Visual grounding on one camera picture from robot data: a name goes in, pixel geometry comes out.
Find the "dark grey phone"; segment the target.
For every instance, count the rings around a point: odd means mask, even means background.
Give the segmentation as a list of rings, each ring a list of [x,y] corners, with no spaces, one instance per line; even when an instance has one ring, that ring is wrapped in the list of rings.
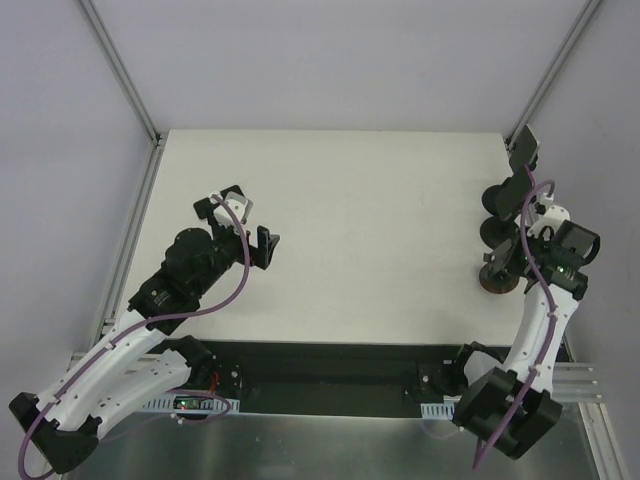
[[[513,291],[518,286],[520,277],[508,271],[503,255],[484,253],[483,261],[484,265],[479,270],[478,280],[485,291],[502,295]]]

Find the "black phone silver edge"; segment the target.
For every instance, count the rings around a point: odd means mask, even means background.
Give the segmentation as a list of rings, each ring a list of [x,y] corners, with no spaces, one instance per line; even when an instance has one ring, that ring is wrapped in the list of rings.
[[[537,166],[539,148],[540,142],[531,127],[526,124],[515,138],[510,151],[509,166],[511,171],[515,173],[523,166],[534,171]]]

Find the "black phone purple edge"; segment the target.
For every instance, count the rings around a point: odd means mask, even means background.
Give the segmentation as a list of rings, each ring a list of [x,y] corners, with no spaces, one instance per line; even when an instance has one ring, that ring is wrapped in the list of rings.
[[[535,180],[527,165],[517,169],[496,196],[496,211],[502,221],[510,220],[534,187]]]

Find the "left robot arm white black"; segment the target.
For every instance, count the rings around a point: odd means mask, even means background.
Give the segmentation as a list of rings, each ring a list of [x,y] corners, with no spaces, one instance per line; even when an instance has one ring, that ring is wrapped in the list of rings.
[[[233,227],[181,231],[160,269],[141,285],[94,348],[47,390],[22,392],[10,402],[25,431],[18,456],[21,478],[29,476],[28,446],[38,449],[52,472],[67,473],[148,401],[185,385],[199,389],[209,382],[212,355],[192,336],[177,340],[137,372],[126,371],[187,318],[202,315],[202,297],[234,264],[267,269],[280,238],[258,227],[257,240],[257,245],[249,245]]]

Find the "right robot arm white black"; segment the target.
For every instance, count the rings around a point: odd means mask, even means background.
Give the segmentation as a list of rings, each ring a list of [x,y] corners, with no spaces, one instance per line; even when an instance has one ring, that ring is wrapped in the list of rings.
[[[465,346],[450,369],[460,394],[453,422],[477,438],[473,467],[490,449],[511,459],[524,455],[556,425],[562,406],[552,398],[553,372],[564,331],[588,289],[581,267],[600,249],[598,234],[570,221],[529,228],[506,253],[501,265],[489,262],[484,281],[523,276],[523,317],[504,360],[483,345]]]

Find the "black phone stand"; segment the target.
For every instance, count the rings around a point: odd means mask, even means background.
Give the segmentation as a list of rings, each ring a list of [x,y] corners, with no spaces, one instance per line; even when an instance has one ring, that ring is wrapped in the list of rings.
[[[482,222],[479,233],[484,244],[495,249],[516,235],[517,231],[518,227],[514,221],[503,221],[498,216],[491,216]]]
[[[496,196],[499,193],[499,191],[501,190],[501,188],[513,176],[513,174],[511,176],[509,176],[508,178],[506,178],[501,184],[490,186],[482,194],[482,197],[481,197],[482,205],[484,206],[484,208],[486,209],[486,211],[489,214],[494,215],[494,216],[498,216],[497,215],[497,211],[496,211],[496,205],[495,205]]]

